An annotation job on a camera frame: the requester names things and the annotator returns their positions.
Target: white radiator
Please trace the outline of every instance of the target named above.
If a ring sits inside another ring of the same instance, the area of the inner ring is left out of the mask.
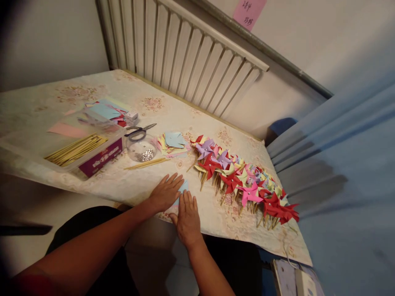
[[[222,118],[269,66],[173,0],[99,0],[109,63]]]

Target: pipe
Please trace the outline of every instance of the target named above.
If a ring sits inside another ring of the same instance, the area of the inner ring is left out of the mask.
[[[260,50],[263,54],[267,55],[277,64],[282,66],[285,70],[290,72],[295,77],[299,78],[301,81],[306,83],[320,95],[322,95],[326,99],[330,99],[333,97],[333,93],[326,89],[323,85],[315,81],[309,75],[307,75],[302,69],[297,67],[291,61],[287,60],[269,45],[264,43],[254,34],[251,34],[248,30],[246,30],[243,26],[241,26],[238,22],[234,21],[228,15],[223,13],[219,8],[215,5],[211,4],[208,0],[190,0],[191,2],[195,3],[197,6],[205,10],[207,13],[212,15],[218,21],[222,22],[224,25],[228,26],[233,32],[238,34],[240,37],[245,39],[248,43],[256,47]]]

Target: floor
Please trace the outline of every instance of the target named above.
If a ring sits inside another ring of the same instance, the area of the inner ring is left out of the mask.
[[[2,238],[2,252],[11,276],[42,258],[56,230],[73,215],[94,206],[114,206],[112,201],[12,176],[1,175],[0,179],[1,208],[9,219],[53,226],[45,236]],[[125,250],[142,296],[199,294],[188,253],[172,224],[156,218],[147,220],[132,233]]]

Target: scissors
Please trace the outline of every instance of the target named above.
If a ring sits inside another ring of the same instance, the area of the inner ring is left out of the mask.
[[[156,123],[153,123],[151,125],[148,125],[146,127],[128,127],[126,130],[134,130],[133,132],[126,134],[125,136],[129,137],[130,135],[137,135],[137,134],[142,134],[142,137],[136,139],[135,137],[133,137],[134,140],[142,140],[145,138],[145,136],[147,135],[147,130],[150,129],[151,127],[154,127],[156,125]]]

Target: blue curtain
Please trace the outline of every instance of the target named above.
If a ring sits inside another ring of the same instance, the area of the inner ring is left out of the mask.
[[[268,147],[326,295],[395,295],[393,60]]]

